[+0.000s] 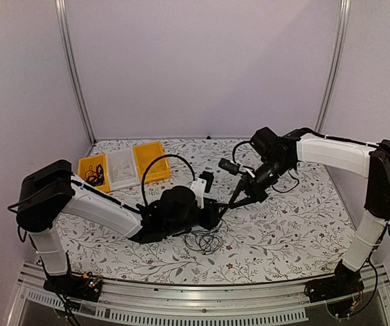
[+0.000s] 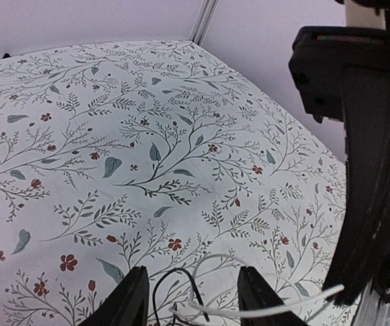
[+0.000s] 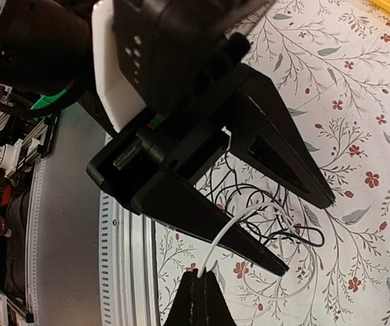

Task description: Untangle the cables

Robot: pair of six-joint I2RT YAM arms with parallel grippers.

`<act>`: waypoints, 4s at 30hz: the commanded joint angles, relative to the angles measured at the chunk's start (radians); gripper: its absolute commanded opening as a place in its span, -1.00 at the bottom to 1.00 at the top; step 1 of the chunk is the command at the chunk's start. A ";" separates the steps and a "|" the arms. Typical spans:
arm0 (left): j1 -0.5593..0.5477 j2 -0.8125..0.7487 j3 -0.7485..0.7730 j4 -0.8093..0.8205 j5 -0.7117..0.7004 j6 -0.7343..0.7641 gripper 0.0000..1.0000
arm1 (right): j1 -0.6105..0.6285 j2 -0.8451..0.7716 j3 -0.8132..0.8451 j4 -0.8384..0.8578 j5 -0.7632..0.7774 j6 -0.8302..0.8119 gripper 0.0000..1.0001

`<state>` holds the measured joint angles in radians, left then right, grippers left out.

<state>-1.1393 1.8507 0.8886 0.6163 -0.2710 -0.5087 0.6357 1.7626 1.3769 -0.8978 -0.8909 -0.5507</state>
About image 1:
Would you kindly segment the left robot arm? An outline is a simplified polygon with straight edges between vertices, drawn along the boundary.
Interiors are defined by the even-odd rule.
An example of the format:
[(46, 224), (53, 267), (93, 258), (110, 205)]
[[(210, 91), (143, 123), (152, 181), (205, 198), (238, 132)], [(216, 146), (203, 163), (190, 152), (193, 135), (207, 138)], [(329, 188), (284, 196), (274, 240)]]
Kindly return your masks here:
[(193, 227), (218, 226), (226, 205), (205, 196), (212, 182), (212, 173), (204, 171), (189, 187), (174, 186), (158, 200), (131, 207), (72, 173), (70, 162), (58, 160), (25, 177), (18, 202), (7, 209), (31, 237), (53, 285), (71, 295), (79, 285), (55, 230), (60, 214), (87, 219), (139, 244), (161, 242)]

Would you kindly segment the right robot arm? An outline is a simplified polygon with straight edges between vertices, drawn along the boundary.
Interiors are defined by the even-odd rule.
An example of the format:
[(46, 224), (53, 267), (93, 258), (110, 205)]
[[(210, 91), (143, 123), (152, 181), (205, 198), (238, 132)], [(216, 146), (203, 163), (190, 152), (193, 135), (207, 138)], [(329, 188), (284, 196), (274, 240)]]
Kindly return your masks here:
[(244, 172), (228, 203), (235, 209), (267, 198), (267, 189), (298, 163), (315, 163), (367, 179), (364, 214), (341, 265), (357, 272), (367, 262), (390, 221), (390, 141), (369, 143), (322, 135), (299, 128), (283, 136), (268, 127), (255, 132), (250, 146), (261, 158), (253, 172)]

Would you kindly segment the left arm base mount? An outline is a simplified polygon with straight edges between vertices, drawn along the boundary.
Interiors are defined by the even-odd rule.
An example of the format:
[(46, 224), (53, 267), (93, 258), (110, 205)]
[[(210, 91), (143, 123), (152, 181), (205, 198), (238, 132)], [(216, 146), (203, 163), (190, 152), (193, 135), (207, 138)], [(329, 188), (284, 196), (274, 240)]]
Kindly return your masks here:
[(102, 286), (103, 277), (91, 272), (85, 274), (73, 274), (71, 268), (63, 275), (49, 275), (45, 267), (43, 271), (46, 276), (43, 288), (61, 297), (74, 298), (89, 302), (98, 302)]

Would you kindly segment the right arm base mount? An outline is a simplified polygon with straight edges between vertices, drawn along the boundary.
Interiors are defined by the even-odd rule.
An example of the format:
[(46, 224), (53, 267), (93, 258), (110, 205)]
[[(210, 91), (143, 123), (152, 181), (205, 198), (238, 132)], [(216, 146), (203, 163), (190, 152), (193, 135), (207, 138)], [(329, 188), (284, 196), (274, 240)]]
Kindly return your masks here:
[(340, 261), (333, 276), (308, 281), (304, 294), (311, 303), (333, 300), (327, 305), (328, 312), (337, 319), (343, 319), (354, 313), (361, 302), (363, 290), (360, 271), (354, 272)]

